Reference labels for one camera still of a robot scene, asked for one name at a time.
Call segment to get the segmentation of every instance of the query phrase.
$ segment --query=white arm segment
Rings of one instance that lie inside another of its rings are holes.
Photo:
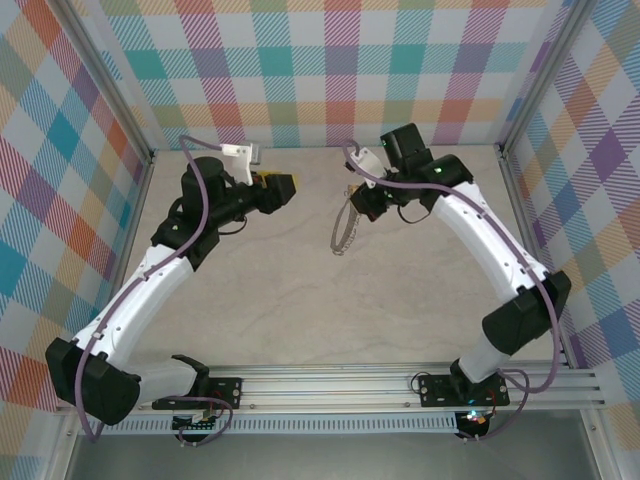
[[[141,378],[138,405],[159,398],[184,396],[189,393],[196,380],[196,371],[192,367],[174,359],[134,365],[127,367],[126,372]]]
[[[547,269],[529,255],[518,241],[513,238],[509,230],[504,227],[495,213],[489,208],[476,184],[465,182],[454,187],[454,190],[458,190],[460,193],[470,197],[483,207],[486,214],[491,215],[518,247],[533,273],[540,280],[545,279]],[[520,287],[529,289],[535,285],[529,274],[518,263],[515,255],[495,233],[493,228],[482,217],[478,218],[476,212],[462,200],[453,195],[440,197],[436,201],[433,211],[438,218],[458,234],[458,237],[473,254],[484,270],[485,275],[491,281],[502,303],[517,297]],[[480,383],[485,378],[493,375],[509,358],[509,355],[495,348],[482,332],[475,347],[460,357],[459,366],[471,382]]]
[[[514,245],[517,245],[534,274],[540,280],[545,279],[547,269],[529,255],[520,243],[513,238],[513,235],[509,233],[509,230],[487,204],[482,193],[480,193],[478,185],[464,182],[454,187],[454,190],[466,195],[484,208],[486,214],[490,215],[507,233]],[[496,291],[498,299],[502,303],[518,296],[518,288],[529,289],[534,286],[529,274],[518,263],[515,255],[493,228],[458,197],[453,195],[441,196],[436,201],[433,212],[460,237],[484,270],[485,275],[489,278]]]
[[[157,265],[174,252],[164,245],[149,247],[140,266],[123,285],[114,299],[100,312],[98,317],[76,334],[78,347],[85,349],[100,319],[107,312],[114,300],[138,276]],[[118,307],[109,320],[104,335],[94,345],[91,353],[98,355],[104,352],[107,361],[114,367],[129,371],[126,368],[129,356],[138,343],[140,335],[153,320],[155,314],[162,308],[164,301],[171,296],[178,286],[193,274],[193,268],[185,257],[175,258],[163,268],[154,273],[146,282],[138,285]]]

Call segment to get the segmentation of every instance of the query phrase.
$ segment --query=gray floor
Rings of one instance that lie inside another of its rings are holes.
[[[492,147],[433,151],[458,155],[517,233]],[[180,196],[185,162],[181,152],[160,154],[130,268]],[[295,173],[298,194],[271,216],[252,213],[245,231],[222,239],[166,302],[134,360],[184,353],[211,365],[432,362],[469,349],[498,302],[471,254],[438,219],[406,225],[395,211],[373,224],[363,219],[345,256],[331,253],[346,186],[361,183],[343,164],[337,148],[266,150],[261,168]],[[414,205],[406,215],[423,213]],[[545,337],[518,358],[550,356]]]
[[[590,480],[595,472],[578,412],[525,412],[503,435],[467,445],[451,434],[226,435],[192,449],[170,436],[107,436],[78,441],[67,480]]]

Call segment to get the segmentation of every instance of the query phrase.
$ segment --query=plaid wallpaper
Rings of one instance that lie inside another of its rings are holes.
[[[35,478],[44,351],[106,304],[143,164],[45,0],[0,15],[0,478]]]
[[[573,282],[572,349],[640,467],[640,0],[600,0],[514,153],[544,261]]]
[[[542,68],[545,61],[547,60],[547,56],[549,54],[549,50],[551,49],[551,45],[553,45],[553,42],[555,42],[556,38],[558,38],[558,34],[562,30],[564,21],[567,19],[567,15],[569,14],[569,11],[571,10],[571,7],[575,4],[575,2],[576,0],[562,1],[562,6],[560,7],[560,10],[558,10],[556,18],[554,19],[553,24],[551,25],[551,28],[547,32],[547,35],[544,38],[544,42],[542,42],[542,46],[540,47],[540,50],[538,51],[536,58],[531,64],[531,67],[529,68],[529,71],[527,72],[527,76],[525,77],[524,82],[522,82],[522,84],[520,85],[520,89],[518,90],[518,96],[516,97],[515,101],[511,105],[511,109],[509,110],[509,114],[507,115],[507,120],[502,126],[500,135],[498,136],[497,139],[493,139],[494,143],[504,143],[509,133],[509,130],[513,126],[513,121],[515,120],[516,116],[520,112],[520,107],[522,107],[522,102],[524,102],[524,99],[527,97],[527,95],[531,91],[531,87],[533,87],[533,84],[536,78],[538,77],[538,73],[540,72],[540,69]]]
[[[377,144],[407,122],[427,143],[494,143],[513,82],[531,68],[523,55],[536,35],[543,40],[543,12],[561,0],[74,3],[150,140],[175,149],[180,134]]]

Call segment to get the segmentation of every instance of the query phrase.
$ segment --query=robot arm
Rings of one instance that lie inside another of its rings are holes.
[[[557,316],[564,308],[571,283],[563,272],[550,273],[508,233],[459,158],[445,155],[433,159],[413,124],[394,130],[381,139],[394,171],[386,169],[366,148],[357,154],[351,153],[351,160],[380,179],[449,187],[484,209],[479,214],[458,196],[441,191],[391,188],[369,179],[351,196],[356,210],[371,221],[385,213],[390,205],[405,206],[418,200],[460,237],[482,267],[498,299],[503,302],[500,308],[483,319],[483,332],[476,346],[451,366],[450,381],[464,402],[520,348],[549,330],[549,313],[532,276],[540,280],[549,293]],[[507,232],[507,238],[527,261],[527,269],[489,225],[486,217],[491,217]]]
[[[85,411],[107,425],[120,422],[141,403],[168,396],[208,393],[208,369],[199,362],[174,355],[165,362],[133,366],[129,364],[129,357],[164,301],[193,275],[219,243],[223,234],[219,228],[246,221],[245,216],[253,210],[271,214],[295,194],[291,175],[260,175],[250,171],[249,165],[258,161],[255,145],[222,145],[222,152],[235,157],[233,175],[225,172],[222,162],[216,158],[195,160],[209,201],[206,227],[197,240],[182,255],[147,273],[185,245],[202,218],[202,194],[189,167],[181,179],[182,197],[174,202],[168,217],[151,238],[152,246],[132,277],[96,319],[70,342],[57,338],[47,348],[46,359],[56,394],[75,405],[74,380],[80,358],[95,339],[82,372],[82,400]],[[96,333],[116,299],[119,304],[109,323]]]

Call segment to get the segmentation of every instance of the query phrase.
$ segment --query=beige table surface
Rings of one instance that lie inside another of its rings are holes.
[[[432,151],[458,155],[519,238],[493,148]],[[209,365],[450,362],[471,348],[482,317],[498,302],[474,258],[440,220],[406,225],[392,210],[373,224],[363,218],[348,252],[331,253],[345,187],[361,183],[343,163],[337,148],[265,150],[260,168],[295,173],[297,195],[273,215],[253,212],[241,234],[222,238],[166,301],[133,360],[183,353]],[[129,274],[181,195],[185,168],[180,152],[160,153]],[[406,209],[411,218],[423,212],[419,205]],[[547,334],[517,358],[550,356]]]

